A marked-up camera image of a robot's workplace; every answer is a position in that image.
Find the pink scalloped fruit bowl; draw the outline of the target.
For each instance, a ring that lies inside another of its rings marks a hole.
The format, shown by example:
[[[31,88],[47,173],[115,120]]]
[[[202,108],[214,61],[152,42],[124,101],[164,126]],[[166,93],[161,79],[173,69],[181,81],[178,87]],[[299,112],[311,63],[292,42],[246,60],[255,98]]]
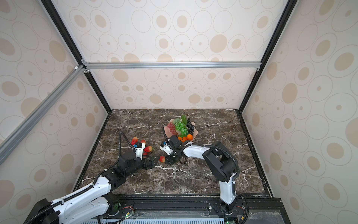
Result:
[[[170,133],[169,128],[167,127],[167,125],[164,126],[164,132],[165,132],[167,138],[170,138],[171,136],[173,136],[173,135]],[[197,136],[197,134],[198,134],[198,131],[196,130],[196,126],[195,126],[195,130],[194,130],[194,134],[193,134],[193,137],[194,137],[193,140],[195,139],[195,137]]]

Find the red yellow-tipped fake strawberry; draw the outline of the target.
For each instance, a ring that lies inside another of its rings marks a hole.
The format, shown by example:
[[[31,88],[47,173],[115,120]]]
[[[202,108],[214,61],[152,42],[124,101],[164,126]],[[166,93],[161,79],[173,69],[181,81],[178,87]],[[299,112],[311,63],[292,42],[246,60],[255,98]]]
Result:
[[[131,144],[136,145],[138,141],[139,141],[139,139],[137,137],[133,137],[131,140]]]

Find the red fake grape bunch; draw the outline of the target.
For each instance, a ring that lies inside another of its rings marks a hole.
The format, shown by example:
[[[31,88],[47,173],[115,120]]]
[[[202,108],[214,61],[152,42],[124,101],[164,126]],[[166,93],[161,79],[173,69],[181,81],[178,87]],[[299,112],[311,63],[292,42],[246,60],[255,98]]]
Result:
[[[174,123],[172,123],[172,122],[168,123],[168,124],[167,124],[167,127],[169,128],[169,131],[170,131],[170,133],[171,133],[172,135],[178,136],[178,132],[177,132],[177,130],[176,130],[176,126],[175,126]]]

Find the green fake grape bunch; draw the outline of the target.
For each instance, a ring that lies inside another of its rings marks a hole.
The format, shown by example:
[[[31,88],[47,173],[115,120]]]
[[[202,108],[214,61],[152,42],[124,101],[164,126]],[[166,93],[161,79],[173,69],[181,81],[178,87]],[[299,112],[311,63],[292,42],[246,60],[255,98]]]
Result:
[[[181,138],[186,137],[188,135],[188,128],[187,128],[187,118],[185,115],[182,115],[180,118],[176,118],[173,121],[175,131],[177,135]]]

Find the black fake grape bunch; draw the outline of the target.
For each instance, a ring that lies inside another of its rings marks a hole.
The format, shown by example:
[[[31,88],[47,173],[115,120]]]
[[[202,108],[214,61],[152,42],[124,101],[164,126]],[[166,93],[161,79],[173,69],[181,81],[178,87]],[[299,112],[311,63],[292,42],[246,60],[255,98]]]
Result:
[[[195,125],[192,124],[192,122],[191,122],[190,119],[187,119],[186,127],[187,127],[188,133],[189,133],[190,135],[193,135],[193,134],[194,134],[194,130],[195,130]]]

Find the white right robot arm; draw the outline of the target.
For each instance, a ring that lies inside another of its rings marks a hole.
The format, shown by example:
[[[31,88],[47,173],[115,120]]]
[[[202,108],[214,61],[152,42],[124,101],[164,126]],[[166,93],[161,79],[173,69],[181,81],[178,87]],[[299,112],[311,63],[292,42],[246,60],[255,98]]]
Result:
[[[232,209],[236,202],[235,180],[240,174],[240,169],[234,155],[223,144],[167,140],[161,143],[160,149],[166,153],[166,163],[170,165],[175,164],[184,156],[203,159],[213,176],[219,181],[222,205]]]

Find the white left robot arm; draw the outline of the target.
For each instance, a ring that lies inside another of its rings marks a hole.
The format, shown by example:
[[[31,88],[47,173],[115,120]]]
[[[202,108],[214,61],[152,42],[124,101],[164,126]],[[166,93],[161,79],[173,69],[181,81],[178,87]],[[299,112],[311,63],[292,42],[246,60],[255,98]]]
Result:
[[[108,169],[100,172],[90,184],[53,201],[38,201],[25,223],[80,224],[117,209],[119,202],[112,191],[124,184],[128,176],[142,169],[155,168],[158,161],[158,156],[140,158],[134,152],[126,152]]]

